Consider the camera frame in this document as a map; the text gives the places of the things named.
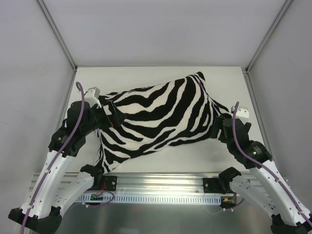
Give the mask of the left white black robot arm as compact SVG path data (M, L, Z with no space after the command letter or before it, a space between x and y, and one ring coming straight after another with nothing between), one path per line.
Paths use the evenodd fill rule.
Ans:
M108 111L96 101L75 101L67 110L67 118L52 135L44 167L28 199L10 211L8 218L23 228L39 234L56 232L71 205L87 190L100 189L103 170L92 165L81 168L74 182L57 194L69 164L95 129L119 127L125 120L112 101Z

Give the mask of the zebra and grey pillowcase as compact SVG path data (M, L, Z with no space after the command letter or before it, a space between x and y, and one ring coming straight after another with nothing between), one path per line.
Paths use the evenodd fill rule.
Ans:
M98 99L107 114L113 110L125 114L120 126L96 129L97 166L104 174L127 160L209 139L214 120L232 116L208 94L202 72Z

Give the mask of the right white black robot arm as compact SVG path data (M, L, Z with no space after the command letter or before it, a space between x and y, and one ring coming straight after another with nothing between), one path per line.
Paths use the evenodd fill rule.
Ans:
M274 234L311 232L311 211L294 195L265 146L249 139L250 127L249 122L242 123L237 118L216 117L211 138L225 143L229 153L257 179L265 192L253 186L234 167L222 171L217 179L205 182L203 187L214 193L239 194L271 218Z

